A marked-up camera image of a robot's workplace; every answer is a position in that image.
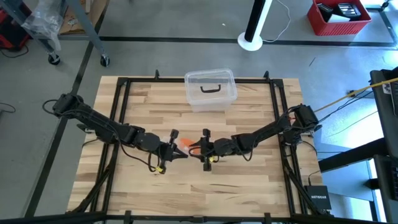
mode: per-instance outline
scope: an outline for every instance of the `stand base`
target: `stand base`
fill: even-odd
[[[244,38],[244,32],[241,33],[238,37],[238,44],[241,46],[244,50],[248,51],[255,51],[261,48],[262,46],[262,38],[260,36],[254,37],[252,42],[248,42]]]

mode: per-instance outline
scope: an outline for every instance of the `wooden table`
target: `wooden table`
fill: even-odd
[[[95,110],[110,114],[117,79],[102,77]],[[284,79],[284,84],[288,106],[302,103],[299,80]],[[141,126],[161,139],[168,139],[171,129],[177,129],[179,138],[192,141],[199,140],[202,129],[208,128],[214,141],[237,133],[253,132],[274,121],[268,84],[236,86],[238,99],[229,110],[193,113],[185,98],[184,83],[133,83],[125,123]],[[118,120],[119,111],[116,114],[115,120]],[[94,138],[95,135],[88,134],[86,141]],[[304,140],[312,143],[310,138],[304,137]],[[83,148],[68,210],[75,208],[94,186],[102,147],[103,143],[96,141]],[[297,147],[305,185],[308,175],[319,170],[317,156],[307,144]],[[147,159],[146,152],[126,150],[145,161]],[[211,172],[203,172],[202,168],[202,163],[191,157],[169,162],[164,175],[150,173],[146,165],[119,150],[108,214],[124,215],[125,210],[132,210],[135,215],[263,217],[269,212],[272,217],[290,216],[276,136],[261,142],[249,162],[241,156],[229,156],[213,164]],[[313,185],[322,184],[319,173],[313,174],[311,181]],[[296,212],[300,213],[298,193],[293,184],[292,189]],[[99,196],[99,210],[102,198],[103,191]]]

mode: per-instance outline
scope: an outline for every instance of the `concrete floor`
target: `concrete floor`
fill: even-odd
[[[290,7],[292,23],[281,40],[392,42],[378,13],[371,13],[373,22],[358,35],[317,37],[306,19],[311,1],[282,2]],[[277,1],[271,7],[269,16],[273,20],[267,20],[263,39],[276,37],[287,22],[284,8]],[[238,0],[111,0],[100,34],[236,38],[244,31],[250,10],[250,4]],[[386,11],[395,30],[398,30],[397,12],[394,7]],[[0,102],[17,109],[14,114],[0,117],[0,219],[24,213],[58,122],[42,111],[42,103],[70,91],[88,43],[62,41],[61,44],[62,51],[58,54],[62,63],[57,67],[48,64],[45,52],[33,41],[28,43],[30,52],[25,56],[10,59],[0,55],[0,96],[3,96]],[[153,76],[158,69],[161,76],[184,76],[189,71],[230,68],[236,77],[261,77],[268,70],[272,78],[299,78],[304,102],[319,108],[348,90],[367,85],[371,70],[391,69],[398,61],[396,49],[370,47],[264,45],[257,52],[247,52],[237,44],[104,42],[104,46],[111,57],[111,66],[103,68],[94,49],[78,92],[89,105],[95,100],[102,75]],[[336,107],[317,115],[321,118]],[[381,128],[376,114],[329,137],[375,108],[373,100],[363,99],[334,114],[323,123],[315,146],[356,147],[379,138]],[[36,215],[65,212],[85,137],[76,124],[68,122]],[[372,125],[371,132],[364,128],[368,125]],[[363,174],[361,169],[350,172]],[[339,200],[342,199],[334,202],[335,211],[349,204]],[[347,215],[336,212],[336,216]]]

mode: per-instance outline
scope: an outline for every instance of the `red crate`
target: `red crate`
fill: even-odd
[[[352,3],[358,7],[361,12],[359,21],[352,22],[330,22],[323,20],[321,12],[317,4],[323,3],[331,8],[334,8],[339,3]],[[372,21],[365,7],[363,7],[360,0],[313,0],[313,4],[307,13],[312,29],[315,35],[347,35],[357,34],[361,29]]]

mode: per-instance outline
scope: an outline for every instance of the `caster wheel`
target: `caster wheel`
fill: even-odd
[[[109,64],[111,63],[111,59],[109,59],[109,57],[104,57],[101,56],[101,61],[100,61],[101,65],[104,67],[108,67]]]
[[[385,9],[389,5],[389,2],[385,2],[381,5],[381,9]]]
[[[54,60],[51,55],[49,55],[49,63],[52,65],[58,65],[61,62],[61,58],[57,55],[57,58]]]

